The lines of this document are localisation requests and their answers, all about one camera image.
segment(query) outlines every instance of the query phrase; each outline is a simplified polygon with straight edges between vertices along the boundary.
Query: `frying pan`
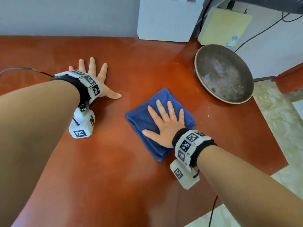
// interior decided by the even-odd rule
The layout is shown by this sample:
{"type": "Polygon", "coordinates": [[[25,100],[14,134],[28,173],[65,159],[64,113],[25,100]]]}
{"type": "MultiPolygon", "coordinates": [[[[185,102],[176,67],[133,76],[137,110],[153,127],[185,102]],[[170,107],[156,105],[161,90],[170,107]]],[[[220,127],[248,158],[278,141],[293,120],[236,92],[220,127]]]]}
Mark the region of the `frying pan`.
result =
{"type": "Polygon", "coordinates": [[[252,96],[254,81],[248,66],[222,45],[200,48],[195,56],[195,71],[207,91],[221,101],[239,104],[252,96]]]}

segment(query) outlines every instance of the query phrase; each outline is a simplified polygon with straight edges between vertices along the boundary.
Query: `blue cloth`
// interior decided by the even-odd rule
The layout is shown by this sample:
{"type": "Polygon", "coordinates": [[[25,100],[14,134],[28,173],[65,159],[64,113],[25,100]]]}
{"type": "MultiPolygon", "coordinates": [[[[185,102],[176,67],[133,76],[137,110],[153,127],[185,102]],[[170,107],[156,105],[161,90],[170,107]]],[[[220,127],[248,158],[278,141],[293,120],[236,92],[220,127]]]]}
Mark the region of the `blue cloth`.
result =
{"type": "Polygon", "coordinates": [[[141,106],[125,114],[127,121],[134,128],[135,133],[138,134],[149,152],[160,162],[166,156],[168,156],[168,154],[170,154],[173,149],[163,147],[142,134],[142,130],[144,129],[151,130],[159,134],[159,129],[147,110],[147,106],[150,105],[157,112],[157,114],[160,115],[156,105],[156,101],[158,99],[161,101],[166,112],[168,112],[167,102],[171,101],[177,118],[179,118],[180,109],[184,109],[184,122],[186,128],[193,129],[196,124],[194,117],[176,100],[176,98],[170,93],[167,88],[163,88],[141,106]]]}

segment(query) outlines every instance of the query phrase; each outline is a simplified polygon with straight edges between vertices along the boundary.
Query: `person's right arm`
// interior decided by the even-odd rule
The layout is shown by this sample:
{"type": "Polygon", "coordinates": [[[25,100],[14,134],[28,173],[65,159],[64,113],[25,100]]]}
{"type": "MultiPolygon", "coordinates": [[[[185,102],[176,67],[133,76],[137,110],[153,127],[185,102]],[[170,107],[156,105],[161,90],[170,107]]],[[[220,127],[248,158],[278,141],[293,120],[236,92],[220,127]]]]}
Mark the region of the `person's right arm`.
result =
{"type": "MultiPolygon", "coordinates": [[[[177,121],[168,102],[169,115],[157,101],[161,117],[148,111],[160,134],[143,130],[146,137],[173,148],[172,140],[184,128],[181,109],[177,121]]],[[[202,150],[197,165],[218,197],[241,226],[303,226],[303,200],[270,176],[224,149],[210,145],[202,150]]]]}

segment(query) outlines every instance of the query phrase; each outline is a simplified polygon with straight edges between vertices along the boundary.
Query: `glossy table surface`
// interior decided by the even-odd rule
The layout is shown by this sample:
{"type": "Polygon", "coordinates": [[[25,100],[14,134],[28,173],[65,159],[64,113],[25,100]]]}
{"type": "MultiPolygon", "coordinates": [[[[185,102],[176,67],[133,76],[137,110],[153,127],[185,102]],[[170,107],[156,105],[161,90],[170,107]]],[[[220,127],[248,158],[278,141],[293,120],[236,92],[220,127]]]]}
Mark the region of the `glossy table surface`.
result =
{"type": "MultiPolygon", "coordinates": [[[[30,67],[55,74],[95,57],[98,69],[108,63],[106,84],[123,95],[96,100],[91,137],[74,139],[65,132],[13,226],[184,226],[209,212],[216,194],[203,174],[184,190],[169,168],[173,153],[155,160],[125,119],[163,87],[220,147],[267,174],[287,165],[253,98],[230,105],[202,87],[194,71],[196,40],[5,36],[0,46],[1,70],[30,67]]],[[[47,80],[36,72],[8,71],[0,94],[47,80]]]]}

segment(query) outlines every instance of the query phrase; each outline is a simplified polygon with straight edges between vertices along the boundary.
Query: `hand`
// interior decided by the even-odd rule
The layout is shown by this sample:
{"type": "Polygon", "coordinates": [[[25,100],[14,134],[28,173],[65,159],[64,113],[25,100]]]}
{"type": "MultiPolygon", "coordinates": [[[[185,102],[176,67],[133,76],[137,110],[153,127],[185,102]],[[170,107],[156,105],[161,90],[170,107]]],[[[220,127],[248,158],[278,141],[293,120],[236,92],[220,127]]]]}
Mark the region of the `hand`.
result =
{"type": "MultiPolygon", "coordinates": [[[[69,71],[73,71],[74,68],[72,66],[69,67],[68,69],[69,71]]],[[[80,59],[79,60],[79,70],[82,72],[86,72],[85,71],[85,65],[84,65],[84,60],[80,59]]],[[[107,96],[111,99],[119,99],[122,97],[121,94],[116,93],[112,90],[110,90],[105,84],[105,79],[106,79],[106,72],[107,72],[107,63],[104,63],[102,65],[102,68],[97,76],[96,74],[96,63],[95,63],[95,59],[93,57],[90,58],[89,60],[89,72],[88,74],[92,75],[93,77],[95,77],[101,84],[102,87],[102,93],[98,96],[98,97],[102,97],[102,96],[107,96]]]]}
{"type": "Polygon", "coordinates": [[[174,138],[175,134],[181,128],[185,128],[184,126],[184,110],[181,109],[179,113],[179,121],[175,115],[174,107],[170,101],[167,102],[167,107],[169,109],[169,115],[166,113],[165,108],[162,106],[160,100],[157,100],[158,110],[161,114],[161,117],[152,109],[151,106],[147,107],[149,114],[153,118],[155,124],[160,130],[160,134],[150,131],[150,130],[143,130],[142,133],[154,140],[155,142],[159,143],[160,145],[168,148],[174,148],[172,145],[172,139],[174,138]]]}

